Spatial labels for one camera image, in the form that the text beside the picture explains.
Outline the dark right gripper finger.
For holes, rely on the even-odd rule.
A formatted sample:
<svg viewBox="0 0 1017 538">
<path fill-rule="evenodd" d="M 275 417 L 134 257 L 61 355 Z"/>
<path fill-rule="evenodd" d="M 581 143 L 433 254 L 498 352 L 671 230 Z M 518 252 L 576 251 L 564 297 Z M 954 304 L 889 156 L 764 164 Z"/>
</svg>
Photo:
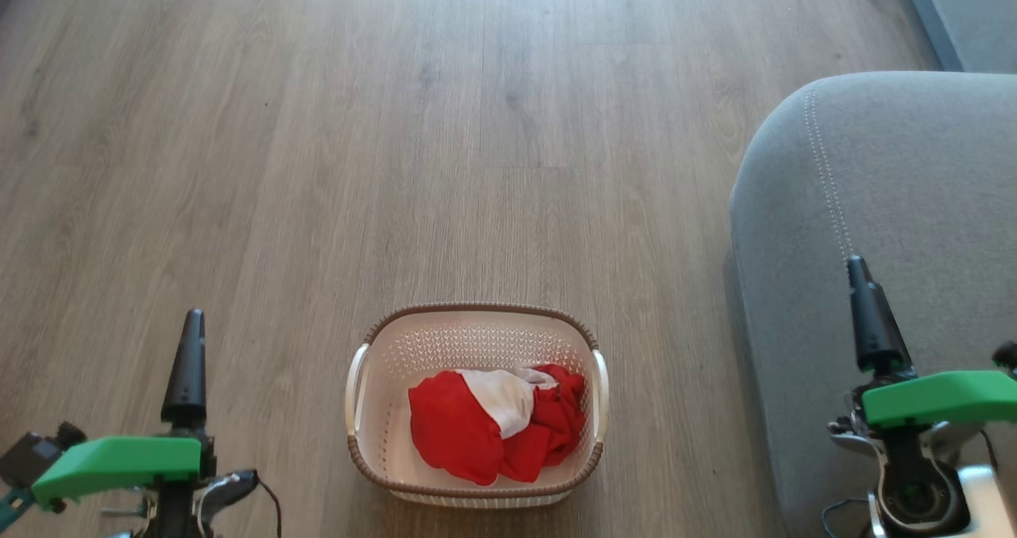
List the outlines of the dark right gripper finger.
<svg viewBox="0 0 1017 538">
<path fill-rule="evenodd" d="M 874 376 L 915 375 L 911 354 L 885 291 L 872 277 L 864 257 L 849 257 L 846 271 L 858 370 Z"/>
</svg>

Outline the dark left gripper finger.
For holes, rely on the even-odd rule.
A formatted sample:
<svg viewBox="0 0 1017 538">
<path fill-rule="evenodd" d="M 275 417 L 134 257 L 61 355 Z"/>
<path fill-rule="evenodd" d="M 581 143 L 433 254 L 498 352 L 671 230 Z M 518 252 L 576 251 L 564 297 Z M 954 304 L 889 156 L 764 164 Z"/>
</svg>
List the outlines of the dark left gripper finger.
<svg viewBox="0 0 1017 538">
<path fill-rule="evenodd" d="M 162 423 L 203 428 L 207 422 L 206 315 L 192 309 L 184 318 L 162 404 Z"/>
</svg>

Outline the green white right gripper body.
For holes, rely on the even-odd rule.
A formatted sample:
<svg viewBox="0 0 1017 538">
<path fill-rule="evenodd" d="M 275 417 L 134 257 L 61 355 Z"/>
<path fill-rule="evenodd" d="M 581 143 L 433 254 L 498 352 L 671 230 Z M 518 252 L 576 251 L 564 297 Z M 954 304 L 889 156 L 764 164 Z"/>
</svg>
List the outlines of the green white right gripper body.
<svg viewBox="0 0 1017 538">
<path fill-rule="evenodd" d="M 847 415 L 828 424 L 829 436 L 841 445 L 887 435 L 935 437 L 945 424 L 970 438 L 988 423 L 1017 424 L 1017 375 L 995 369 L 920 377 L 908 368 L 850 390 L 847 404 Z"/>
</svg>

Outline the green white left gripper body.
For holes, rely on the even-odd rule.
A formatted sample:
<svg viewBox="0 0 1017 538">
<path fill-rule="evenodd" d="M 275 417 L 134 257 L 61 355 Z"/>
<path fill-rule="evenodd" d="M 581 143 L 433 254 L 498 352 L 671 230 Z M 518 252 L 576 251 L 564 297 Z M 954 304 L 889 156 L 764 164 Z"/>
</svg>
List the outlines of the green white left gripper body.
<svg viewBox="0 0 1017 538">
<path fill-rule="evenodd" d="M 141 490 L 143 528 L 133 538 L 217 538 L 213 520 L 259 488 L 257 470 L 218 475 L 206 430 L 109 436 L 72 445 L 47 466 L 29 493 L 41 509 L 113 490 Z"/>
</svg>

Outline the red and white clothes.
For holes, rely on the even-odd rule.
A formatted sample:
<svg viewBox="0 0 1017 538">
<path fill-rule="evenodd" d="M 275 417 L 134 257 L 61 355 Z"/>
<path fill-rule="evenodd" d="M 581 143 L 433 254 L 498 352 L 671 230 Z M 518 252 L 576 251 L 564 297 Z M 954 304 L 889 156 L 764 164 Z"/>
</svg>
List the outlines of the red and white clothes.
<svg viewBox="0 0 1017 538">
<path fill-rule="evenodd" d="M 578 447 L 587 381 L 557 364 L 443 370 L 408 388 L 412 443 L 474 485 L 534 483 Z"/>
</svg>

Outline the grey fabric sofa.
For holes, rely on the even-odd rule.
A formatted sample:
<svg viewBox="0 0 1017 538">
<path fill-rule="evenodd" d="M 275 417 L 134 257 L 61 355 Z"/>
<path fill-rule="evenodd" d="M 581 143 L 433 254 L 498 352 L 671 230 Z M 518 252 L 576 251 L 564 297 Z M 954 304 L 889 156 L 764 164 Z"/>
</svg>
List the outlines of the grey fabric sofa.
<svg viewBox="0 0 1017 538">
<path fill-rule="evenodd" d="M 818 79 L 765 119 L 730 195 L 725 285 L 758 396 L 771 538 L 827 538 L 875 463 L 827 424 L 864 382 L 847 257 L 868 260 L 922 375 L 1017 342 L 1017 75 Z"/>
</svg>

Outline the grey sofa section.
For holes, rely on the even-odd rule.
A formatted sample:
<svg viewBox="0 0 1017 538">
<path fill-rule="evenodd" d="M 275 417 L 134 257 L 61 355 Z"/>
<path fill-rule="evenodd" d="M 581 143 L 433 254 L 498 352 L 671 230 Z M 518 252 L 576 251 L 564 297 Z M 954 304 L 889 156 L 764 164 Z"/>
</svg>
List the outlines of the grey sofa section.
<svg viewBox="0 0 1017 538">
<path fill-rule="evenodd" d="M 1017 75 L 1017 0 L 911 0 L 938 66 Z"/>
</svg>

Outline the cream laundry basket brown rim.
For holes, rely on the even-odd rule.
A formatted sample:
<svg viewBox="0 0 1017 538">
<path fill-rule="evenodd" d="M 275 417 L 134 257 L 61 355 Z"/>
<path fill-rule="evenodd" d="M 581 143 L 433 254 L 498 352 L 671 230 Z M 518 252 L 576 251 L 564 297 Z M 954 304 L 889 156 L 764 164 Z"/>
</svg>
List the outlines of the cream laundry basket brown rim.
<svg viewBox="0 0 1017 538">
<path fill-rule="evenodd" d="M 559 364 L 584 376 L 587 421 L 578 449 L 534 483 L 483 487 L 429 468 L 413 447 L 409 388 L 443 370 Z M 567 313 L 497 303 L 431 304 L 388 313 L 370 328 L 346 375 L 346 444 L 371 483 L 403 501 L 443 509 L 541 509 L 592 476 L 608 431 L 610 387 L 595 336 Z"/>
</svg>

